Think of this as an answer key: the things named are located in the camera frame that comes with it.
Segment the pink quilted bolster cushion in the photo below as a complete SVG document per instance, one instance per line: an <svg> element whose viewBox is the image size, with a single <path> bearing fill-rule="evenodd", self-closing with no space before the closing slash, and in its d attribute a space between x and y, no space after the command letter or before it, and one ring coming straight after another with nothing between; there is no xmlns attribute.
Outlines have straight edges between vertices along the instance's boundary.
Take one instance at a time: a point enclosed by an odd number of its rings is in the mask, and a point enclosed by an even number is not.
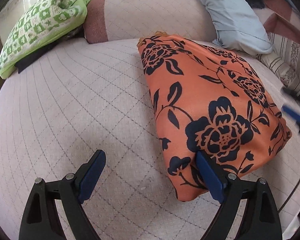
<svg viewBox="0 0 300 240"><path fill-rule="evenodd" d="M91 0L83 24L88 43L147 37L157 31L211 42L216 31L200 0Z"/></svg>

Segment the black folded cloth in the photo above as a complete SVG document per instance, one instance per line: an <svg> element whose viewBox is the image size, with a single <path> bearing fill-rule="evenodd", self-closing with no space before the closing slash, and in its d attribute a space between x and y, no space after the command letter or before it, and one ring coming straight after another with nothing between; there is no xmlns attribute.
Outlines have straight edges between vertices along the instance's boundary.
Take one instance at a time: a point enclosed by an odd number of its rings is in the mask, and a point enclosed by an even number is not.
<svg viewBox="0 0 300 240"><path fill-rule="evenodd" d="M79 27L75 28L74 30L60 37L59 39L51 42L50 44L43 46L42 48L35 50L34 52L30 53L26 57L16 62L15 67L18 69L18 73L20 74L28 66L33 64L35 61L41 58L48 51L52 50L58 44L70 40L72 38L78 38L78 37L84 37L83 25L80 25Z"/></svg>

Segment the orange black floral garment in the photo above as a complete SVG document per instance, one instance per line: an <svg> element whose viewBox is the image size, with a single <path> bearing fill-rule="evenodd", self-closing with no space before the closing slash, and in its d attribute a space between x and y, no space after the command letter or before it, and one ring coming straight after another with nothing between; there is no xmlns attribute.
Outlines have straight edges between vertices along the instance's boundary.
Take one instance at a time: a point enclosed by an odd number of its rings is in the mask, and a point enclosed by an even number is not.
<svg viewBox="0 0 300 240"><path fill-rule="evenodd" d="M207 191L194 160L198 152L242 177L291 138L261 79L238 54L167 33L141 38L137 47L178 200Z"/></svg>

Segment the light blue pillow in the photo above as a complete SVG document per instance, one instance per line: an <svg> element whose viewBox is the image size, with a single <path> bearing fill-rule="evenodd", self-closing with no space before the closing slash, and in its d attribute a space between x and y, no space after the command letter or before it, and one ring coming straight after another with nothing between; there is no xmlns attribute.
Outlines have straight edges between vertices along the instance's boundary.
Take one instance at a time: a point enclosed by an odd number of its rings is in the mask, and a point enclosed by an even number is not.
<svg viewBox="0 0 300 240"><path fill-rule="evenodd" d="M251 56L270 54L273 51L265 28L245 0L200 1L215 27L215 44Z"/></svg>

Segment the striped floral cushion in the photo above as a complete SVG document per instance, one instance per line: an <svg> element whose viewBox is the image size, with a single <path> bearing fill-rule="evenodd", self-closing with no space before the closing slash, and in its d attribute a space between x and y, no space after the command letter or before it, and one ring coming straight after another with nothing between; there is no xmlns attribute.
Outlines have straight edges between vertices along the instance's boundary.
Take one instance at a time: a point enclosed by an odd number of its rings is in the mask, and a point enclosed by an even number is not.
<svg viewBox="0 0 300 240"><path fill-rule="evenodd" d="M300 93L300 44L278 34L268 33L273 51L258 59L289 89Z"/></svg>

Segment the maroon pink backrest cushion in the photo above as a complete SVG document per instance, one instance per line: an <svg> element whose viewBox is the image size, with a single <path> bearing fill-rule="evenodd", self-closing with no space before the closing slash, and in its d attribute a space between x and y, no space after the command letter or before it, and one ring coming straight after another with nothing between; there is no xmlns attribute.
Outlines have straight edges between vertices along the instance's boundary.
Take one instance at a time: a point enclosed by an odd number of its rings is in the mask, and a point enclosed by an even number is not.
<svg viewBox="0 0 300 240"><path fill-rule="evenodd" d="M263 9L253 8L267 33L274 33L300 44L300 16L285 0L264 0Z"/></svg>

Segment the green white checkered pillow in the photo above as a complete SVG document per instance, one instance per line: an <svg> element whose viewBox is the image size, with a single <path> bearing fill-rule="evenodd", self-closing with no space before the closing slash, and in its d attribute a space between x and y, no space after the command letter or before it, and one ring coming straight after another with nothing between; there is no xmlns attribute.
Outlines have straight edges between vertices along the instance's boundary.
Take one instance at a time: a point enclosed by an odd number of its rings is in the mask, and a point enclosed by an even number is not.
<svg viewBox="0 0 300 240"><path fill-rule="evenodd" d="M15 64L85 22L91 0L39 0L12 28L0 52L0 77L6 80Z"/></svg>

